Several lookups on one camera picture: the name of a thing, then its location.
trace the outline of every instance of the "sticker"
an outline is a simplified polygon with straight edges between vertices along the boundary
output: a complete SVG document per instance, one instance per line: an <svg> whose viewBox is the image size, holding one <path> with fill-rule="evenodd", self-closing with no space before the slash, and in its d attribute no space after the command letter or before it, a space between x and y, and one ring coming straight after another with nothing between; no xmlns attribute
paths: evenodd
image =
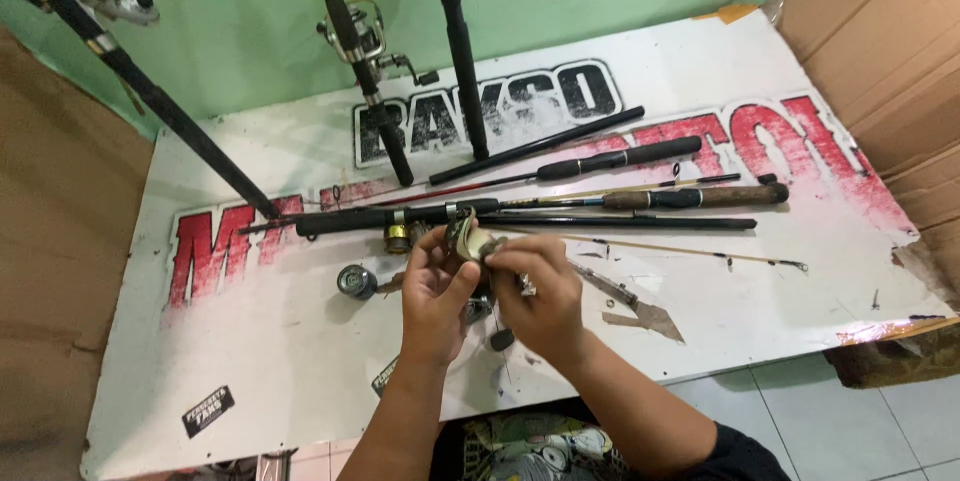
<svg viewBox="0 0 960 481"><path fill-rule="evenodd" d="M222 386L220 389L214 390L210 393L210 396L200 401L199 404L181 417L183 426L186 428L186 435L190 438L197 436L200 430L209 426L217 417L233 406L234 396L231 394L229 387Z"/></svg>
<svg viewBox="0 0 960 481"><path fill-rule="evenodd" d="M376 392L376 395L380 398L383 398L383 388L387 387L387 382L390 381L390 375L394 373L394 368L396 368L397 359L401 356L397 355L390 361L390 364L387 364L387 367L380 372L378 377L373 378L373 381L369 384Z"/></svg>

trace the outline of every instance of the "black sleeve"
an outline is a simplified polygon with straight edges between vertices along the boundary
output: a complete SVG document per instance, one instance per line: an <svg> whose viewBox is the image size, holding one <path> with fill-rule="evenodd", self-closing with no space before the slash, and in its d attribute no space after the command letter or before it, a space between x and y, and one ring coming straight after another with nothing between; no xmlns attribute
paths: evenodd
<svg viewBox="0 0 960 481"><path fill-rule="evenodd" d="M703 463L677 476L689 481L790 481L766 447L729 426L716 423L717 443Z"/></svg>

